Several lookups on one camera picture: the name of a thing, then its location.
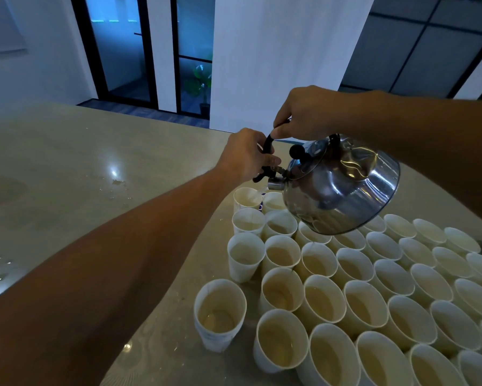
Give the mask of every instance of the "kettle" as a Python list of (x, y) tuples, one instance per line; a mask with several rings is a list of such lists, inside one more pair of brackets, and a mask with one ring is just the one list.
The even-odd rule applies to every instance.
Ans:
[[(268, 136), (264, 153), (271, 152), (272, 142)], [(289, 212), (320, 234), (341, 234), (363, 226), (398, 188), (397, 160), (342, 134), (294, 144), (289, 155), (287, 169), (263, 167), (253, 181), (268, 176), (268, 188), (283, 192)]]

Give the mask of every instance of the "forearm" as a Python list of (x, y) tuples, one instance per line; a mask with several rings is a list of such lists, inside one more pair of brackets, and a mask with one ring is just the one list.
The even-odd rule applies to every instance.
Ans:
[(236, 186), (214, 169), (98, 227), (4, 292), (0, 384), (98, 384)]
[(482, 101), (360, 96), (356, 138), (418, 170), (482, 217)]

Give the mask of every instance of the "potted plant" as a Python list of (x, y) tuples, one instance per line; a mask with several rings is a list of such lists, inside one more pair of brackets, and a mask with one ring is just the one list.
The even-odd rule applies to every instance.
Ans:
[(194, 68), (193, 73), (195, 78), (185, 80), (184, 90), (194, 97), (202, 95), (203, 102), (200, 103), (200, 114), (208, 119), (211, 114), (211, 105), (207, 103), (207, 91), (211, 87), (212, 75), (203, 70), (203, 65)]

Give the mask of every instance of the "countertop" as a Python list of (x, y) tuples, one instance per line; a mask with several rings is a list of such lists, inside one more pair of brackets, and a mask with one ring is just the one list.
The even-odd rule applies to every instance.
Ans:
[[(0, 121), (0, 293), (50, 255), (125, 211), (205, 173), (228, 133), (61, 104)], [(289, 162), (289, 144), (276, 142)], [(254, 185), (261, 191), (266, 182)], [(103, 385), (299, 384), (266, 375), (252, 358), (257, 282), (242, 285), (249, 309), (224, 354), (205, 350), (193, 325), (201, 286), (228, 278), (230, 194), (194, 244), (160, 304), (122, 352)], [(482, 220), (407, 166), (383, 214), (424, 218), (482, 240)]]

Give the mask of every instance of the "plant pot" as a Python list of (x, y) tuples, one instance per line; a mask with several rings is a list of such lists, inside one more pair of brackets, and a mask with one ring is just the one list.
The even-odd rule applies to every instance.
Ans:
[(200, 114), (208, 119), (211, 115), (211, 105), (200, 103)]

